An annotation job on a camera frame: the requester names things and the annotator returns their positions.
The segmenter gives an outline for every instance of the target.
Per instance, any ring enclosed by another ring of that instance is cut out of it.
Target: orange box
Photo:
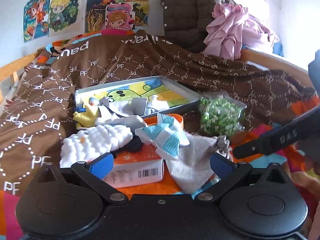
[[[103,181],[115,188],[132,187],[161,181],[163,174],[163,159],[156,154],[152,144],[144,144],[139,152],[119,153],[112,171]]]

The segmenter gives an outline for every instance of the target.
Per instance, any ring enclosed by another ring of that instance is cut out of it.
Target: brown blanket
[[[196,91],[226,90],[245,102],[247,129],[295,117],[288,107],[314,95],[283,71],[192,54],[160,37],[97,36],[72,44],[49,65],[33,65],[0,120],[0,183],[21,195],[44,162],[59,165],[62,140],[75,133],[76,89],[163,75]]]

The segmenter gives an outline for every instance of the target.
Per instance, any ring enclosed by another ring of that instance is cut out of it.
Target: pink clothing
[[[249,14],[241,5],[216,4],[212,12],[213,20],[206,28],[207,45],[203,54],[239,59],[242,44],[271,52],[278,36],[262,22]]]

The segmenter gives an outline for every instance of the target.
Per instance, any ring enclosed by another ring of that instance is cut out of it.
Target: dark cloth
[[[164,35],[174,44],[191,52],[200,53],[208,35],[206,26],[212,22],[216,3],[233,0],[161,0],[164,7]]]

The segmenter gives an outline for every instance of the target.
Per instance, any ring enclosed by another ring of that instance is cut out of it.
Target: white fluffy cloth
[[[61,168],[79,161],[93,161],[102,154],[115,151],[132,140],[132,132],[124,125],[98,125],[81,130],[63,140]]]

